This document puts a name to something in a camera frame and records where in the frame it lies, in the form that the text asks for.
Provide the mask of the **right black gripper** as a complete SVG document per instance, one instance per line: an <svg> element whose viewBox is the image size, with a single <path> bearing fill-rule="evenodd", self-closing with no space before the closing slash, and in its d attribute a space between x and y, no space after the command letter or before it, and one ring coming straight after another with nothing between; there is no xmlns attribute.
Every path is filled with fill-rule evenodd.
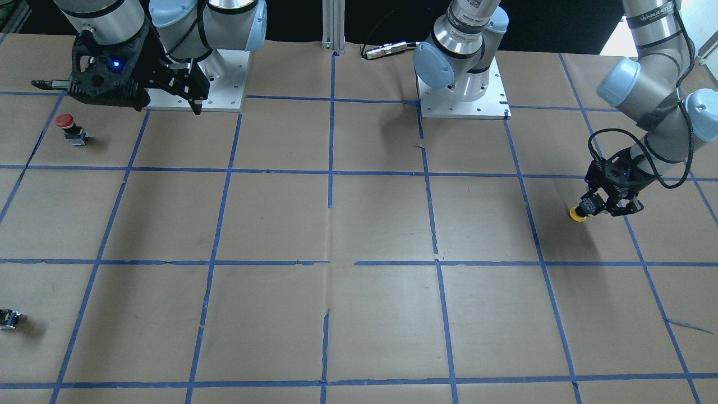
<svg viewBox="0 0 718 404"><path fill-rule="evenodd" d="M159 89L185 100L195 115L202 112L210 81L199 64L169 62L151 23L118 44L99 44L90 28L83 28L72 48L68 80L31 80L39 90L68 90L75 100L90 105L141 110L150 102L147 89Z"/></svg>

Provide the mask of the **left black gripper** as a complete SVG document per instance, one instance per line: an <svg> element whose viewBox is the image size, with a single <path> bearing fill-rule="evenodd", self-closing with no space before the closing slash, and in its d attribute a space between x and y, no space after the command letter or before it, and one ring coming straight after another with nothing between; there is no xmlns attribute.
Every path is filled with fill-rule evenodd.
<svg viewBox="0 0 718 404"><path fill-rule="evenodd" d="M644 210L644 205L636 196L656 180L653 171L645 172L638 168L645 156L639 154L634 158L630 148L618 151L609 159L594 151L591 154L593 161L584 179L588 191L581 199L594 199L598 206L596 215L607 213L605 200L597 192L599 189L603 189L609 197L609 214L612 217L625 217Z"/></svg>

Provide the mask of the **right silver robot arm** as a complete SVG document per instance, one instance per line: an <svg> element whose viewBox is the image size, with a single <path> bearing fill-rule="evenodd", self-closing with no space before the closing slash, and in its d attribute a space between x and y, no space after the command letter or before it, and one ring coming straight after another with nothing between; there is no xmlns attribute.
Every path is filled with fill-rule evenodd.
<svg viewBox="0 0 718 404"><path fill-rule="evenodd" d="M264 1L58 1L77 30L65 80L33 80L78 102L137 111L240 112Z"/></svg>

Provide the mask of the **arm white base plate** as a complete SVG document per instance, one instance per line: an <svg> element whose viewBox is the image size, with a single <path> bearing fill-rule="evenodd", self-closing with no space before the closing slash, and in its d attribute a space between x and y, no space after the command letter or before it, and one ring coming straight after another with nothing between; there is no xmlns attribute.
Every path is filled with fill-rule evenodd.
<svg viewBox="0 0 718 404"><path fill-rule="evenodd" d="M487 71L459 76L451 89L430 87L416 78L423 118L507 120L512 113L494 57Z"/></svg>
<svg viewBox="0 0 718 404"><path fill-rule="evenodd" d="M202 112L240 113L243 110L246 81L254 54L234 49L215 49L199 62L210 81L208 99L202 102ZM192 112L189 103L160 89L149 89L151 101L146 108L154 111Z"/></svg>

